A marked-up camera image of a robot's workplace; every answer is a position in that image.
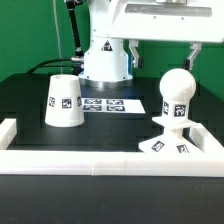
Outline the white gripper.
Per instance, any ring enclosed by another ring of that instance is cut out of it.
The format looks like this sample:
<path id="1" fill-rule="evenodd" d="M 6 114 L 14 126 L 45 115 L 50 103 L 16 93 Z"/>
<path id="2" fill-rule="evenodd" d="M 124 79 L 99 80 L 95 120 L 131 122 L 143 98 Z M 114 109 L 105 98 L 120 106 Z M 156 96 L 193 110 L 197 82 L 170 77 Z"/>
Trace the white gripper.
<path id="1" fill-rule="evenodd" d="M 132 64 L 143 66 L 138 40 L 193 42 L 183 68 L 191 71 L 202 43 L 224 42 L 224 0 L 112 0 L 108 35 L 129 41 Z"/>

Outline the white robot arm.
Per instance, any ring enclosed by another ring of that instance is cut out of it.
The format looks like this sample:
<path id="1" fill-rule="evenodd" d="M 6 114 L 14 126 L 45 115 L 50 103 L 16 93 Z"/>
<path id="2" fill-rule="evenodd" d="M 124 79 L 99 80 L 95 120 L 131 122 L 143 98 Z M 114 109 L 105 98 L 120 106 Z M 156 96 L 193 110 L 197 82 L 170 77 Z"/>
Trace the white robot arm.
<path id="1" fill-rule="evenodd" d="M 142 65 L 140 40 L 188 42 L 184 60 L 190 70 L 204 43 L 224 43 L 224 0 L 86 0 L 90 13 L 90 47 L 84 54 L 84 83 L 102 87 L 132 81 L 128 72 L 129 41 L 133 65 Z"/>

